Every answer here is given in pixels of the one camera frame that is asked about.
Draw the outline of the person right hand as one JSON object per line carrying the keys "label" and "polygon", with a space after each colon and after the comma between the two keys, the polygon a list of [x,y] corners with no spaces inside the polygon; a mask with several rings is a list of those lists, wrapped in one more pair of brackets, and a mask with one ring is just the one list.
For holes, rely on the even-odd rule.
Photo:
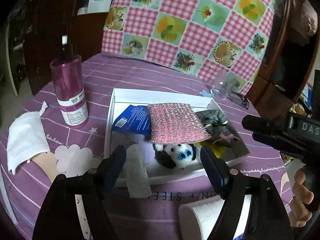
{"label": "person right hand", "polygon": [[313,201],[314,194],[303,185],[305,179],[305,173],[299,169],[294,177],[293,199],[290,202],[291,211],[289,213],[290,224],[295,228],[304,227],[312,217],[312,212],[305,205]]}

